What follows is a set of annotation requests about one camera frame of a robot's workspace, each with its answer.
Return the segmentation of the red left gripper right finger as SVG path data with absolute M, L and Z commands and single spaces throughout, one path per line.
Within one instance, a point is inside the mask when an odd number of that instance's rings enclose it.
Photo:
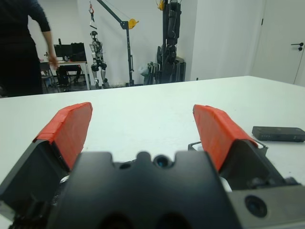
M 203 150 L 231 189 L 285 185 L 285 179 L 266 157 L 267 147 L 259 147 L 225 111 L 196 104 L 193 115 Z

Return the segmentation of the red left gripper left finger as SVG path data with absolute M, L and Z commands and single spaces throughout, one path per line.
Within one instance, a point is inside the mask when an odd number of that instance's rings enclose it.
M 90 102 L 59 110 L 4 178 L 1 203 L 18 212 L 30 197 L 51 201 L 83 149 L 91 116 Z

